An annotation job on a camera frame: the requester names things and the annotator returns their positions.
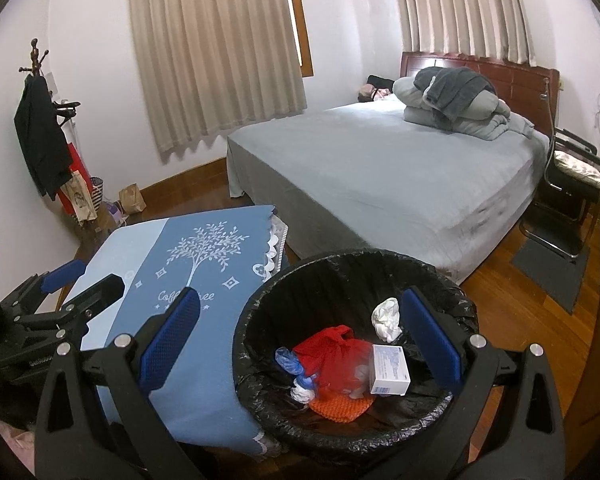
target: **headboard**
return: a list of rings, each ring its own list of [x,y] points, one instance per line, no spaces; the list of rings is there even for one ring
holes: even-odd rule
[[[467,66],[483,74],[493,83],[498,97],[503,99],[511,110],[533,122],[539,132],[551,136],[551,118],[540,94],[544,93],[544,80],[548,78],[551,112],[555,118],[560,86],[560,72],[557,70],[464,54],[403,52],[400,77],[415,76],[427,66]]]

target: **trash can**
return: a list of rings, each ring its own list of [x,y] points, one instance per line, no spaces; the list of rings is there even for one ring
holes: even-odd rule
[[[262,429],[294,451],[321,463],[359,465],[404,443],[433,424],[451,401],[432,378],[405,330],[411,376],[405,396],[377,397],[348,424],[302,409],[289,396],[293,377],[278,366],[277,348],[293,348],[320,330],[347,325],[358,339],[378,339],[371,313],[387,298],[417,286],[440,312],[454,316],[469,334],[478,332],[476,309],[433,266],[384,250],[355,250],[303,260],[277,273],[248,301],[234,335],[234,381],[240,403]]]

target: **black mat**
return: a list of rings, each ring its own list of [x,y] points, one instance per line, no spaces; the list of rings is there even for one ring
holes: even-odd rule
[[[573,314],[588,259],[589,247],[585,247],[576,261],[571,263],[538,242],[527,239],[511,263],[536,282],[564,310]]]

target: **blue gripper pad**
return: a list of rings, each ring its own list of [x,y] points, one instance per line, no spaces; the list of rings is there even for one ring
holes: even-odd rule
[[[73,283],[80,278],[87,270],[87,266],[82,260],[72,260],[56,270],[52,270],[42,280],[40,290],[45,294],[52,294],[56,290],[60,290],[65,285]]]
[[[199,317],[200,297],[191,289],[174,306],[171,315],[140,358],[138,387],[142,393],[148,395],[149,392],[164,386]]]
[[[417,290],[408,288],[400,302],[400,322],[422,353],[436,384],[457,395],[462,390],[462,363]]]

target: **beige curtain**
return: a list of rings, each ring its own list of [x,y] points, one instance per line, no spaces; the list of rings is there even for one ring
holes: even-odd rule
[[[162,152],[306,108],[287,0],[130,0]]]
[[[536,64],[520,0],[404,0],[404,48]]]

